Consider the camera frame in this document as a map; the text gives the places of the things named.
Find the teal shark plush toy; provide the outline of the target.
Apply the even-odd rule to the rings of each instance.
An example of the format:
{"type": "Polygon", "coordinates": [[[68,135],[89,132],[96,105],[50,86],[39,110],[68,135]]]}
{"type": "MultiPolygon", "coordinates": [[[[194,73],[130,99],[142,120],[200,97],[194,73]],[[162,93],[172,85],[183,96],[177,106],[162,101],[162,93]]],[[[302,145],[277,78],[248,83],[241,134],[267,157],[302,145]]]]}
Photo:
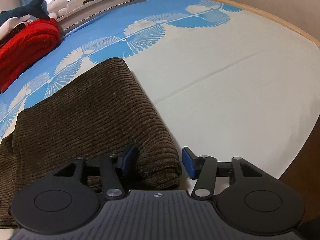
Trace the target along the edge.
{"type": "Polygon", "coordinates": [[[26,15],[31,15],[42,20],[49,20],[50,17],[48,16],[48,13],[42,7],[42,3],[44,1],[45,0],[32,0],[27,5],[23,5],[8,11],[2,11],[0,21],[1,25],[10,18],[20,18],[26,15]]]}

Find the white folded pillow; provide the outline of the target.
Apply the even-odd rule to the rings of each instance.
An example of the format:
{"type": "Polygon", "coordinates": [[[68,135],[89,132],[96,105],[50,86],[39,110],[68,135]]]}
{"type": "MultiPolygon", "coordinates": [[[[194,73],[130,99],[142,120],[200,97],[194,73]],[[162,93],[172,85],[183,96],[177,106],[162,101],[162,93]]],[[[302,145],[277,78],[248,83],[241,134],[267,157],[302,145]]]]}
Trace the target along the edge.
{"type": "Polygon", "coordinates": [[[0,38],[3,39],[8,33],[10,33],[19,24],[29,25],[33,20],[30,19],[30,15],[23,17],[12,17],[6,20],[0,27],[0,38]]]}

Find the red folded quilt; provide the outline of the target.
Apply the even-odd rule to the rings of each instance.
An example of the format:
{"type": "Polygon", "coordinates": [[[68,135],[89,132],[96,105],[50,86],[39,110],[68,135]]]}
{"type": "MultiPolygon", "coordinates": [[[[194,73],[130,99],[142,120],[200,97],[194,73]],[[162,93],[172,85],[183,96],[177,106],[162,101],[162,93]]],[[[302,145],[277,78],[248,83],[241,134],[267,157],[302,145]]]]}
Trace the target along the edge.
{"type": "Polygon", "coordinates": [[[1,48],[1,93],[35,62],[54,50],[61,40],[57,21],[35,20],[1,48]]]}

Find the blue white patterned bedsheet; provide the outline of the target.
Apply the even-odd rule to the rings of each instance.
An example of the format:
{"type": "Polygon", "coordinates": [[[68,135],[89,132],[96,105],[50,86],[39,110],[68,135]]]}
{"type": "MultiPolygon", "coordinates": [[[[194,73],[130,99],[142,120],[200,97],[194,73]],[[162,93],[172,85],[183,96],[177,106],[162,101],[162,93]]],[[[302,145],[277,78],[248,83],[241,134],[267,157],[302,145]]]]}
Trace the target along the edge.
{"type": "Polygon", "coordinates": [[[111,57],[123,59],[180,147],[237,155],[274,177],[319,116],[319,47],[247,9],[210,0],[116,5],[68,33],[1,95],[17,115],[111,57]]]}

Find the white round plush toy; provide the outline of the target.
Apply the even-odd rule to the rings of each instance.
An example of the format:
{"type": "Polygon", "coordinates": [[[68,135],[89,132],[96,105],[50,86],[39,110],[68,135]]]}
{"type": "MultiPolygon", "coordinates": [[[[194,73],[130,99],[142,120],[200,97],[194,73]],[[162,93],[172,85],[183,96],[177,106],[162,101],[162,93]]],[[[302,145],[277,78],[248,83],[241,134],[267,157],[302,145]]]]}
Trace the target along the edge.
{"type": "Polygon", "coordinates": [[[69,11],[68,0],[52,0],[47,5],[48,16],[58,19],[69,11]]]}

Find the brown corduroy pants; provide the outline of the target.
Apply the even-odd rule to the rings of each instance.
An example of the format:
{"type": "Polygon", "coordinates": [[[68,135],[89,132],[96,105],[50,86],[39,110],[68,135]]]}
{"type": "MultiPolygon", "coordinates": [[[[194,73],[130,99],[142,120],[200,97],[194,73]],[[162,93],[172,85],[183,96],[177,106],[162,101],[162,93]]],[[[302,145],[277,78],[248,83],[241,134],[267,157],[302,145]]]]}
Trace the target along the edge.
{"type": "Polygon", "coordinates": [[[125,61],[105,60],[24,109],[1,141],[1,227],[16,225],[14,194],[78,156],[120,155],[136,146],[134,189],[169,190],[182,168],[168,129],[125,61]]]}

